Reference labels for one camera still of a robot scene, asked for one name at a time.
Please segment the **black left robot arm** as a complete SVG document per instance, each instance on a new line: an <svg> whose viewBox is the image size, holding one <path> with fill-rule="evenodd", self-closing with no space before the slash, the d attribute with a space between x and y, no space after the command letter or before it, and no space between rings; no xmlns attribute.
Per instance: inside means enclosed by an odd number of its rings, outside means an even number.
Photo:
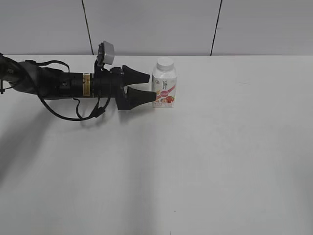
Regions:
<svg viewBox="0 0 313 235"><path fill-rule="evenodd" d="M70 98L114 98L119 110L131 110L155 101L157 94L131 87L149 82L149 75L127 66L104 68L111 65L114 55L99 52L93 73L74 73L48 67L53 61L37 63L33 60L16 62L0 57L0 78L14 90L39 94L44 100Z"/></svg>

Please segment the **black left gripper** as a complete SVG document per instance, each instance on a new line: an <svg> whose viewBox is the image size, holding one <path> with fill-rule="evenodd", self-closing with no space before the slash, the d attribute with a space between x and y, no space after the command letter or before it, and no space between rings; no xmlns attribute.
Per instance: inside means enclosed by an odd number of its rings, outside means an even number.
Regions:
<svg viewBox="0 0 313 235"><path fill-rule="evenodd" d="M130 110L142 104L156 100L157 94L152 91L142 91L125 86L145 84L150 76L131 69L128 66L113 67L110 70L95 67L92 79L93 97L114 98L118 110Z"/></svg>

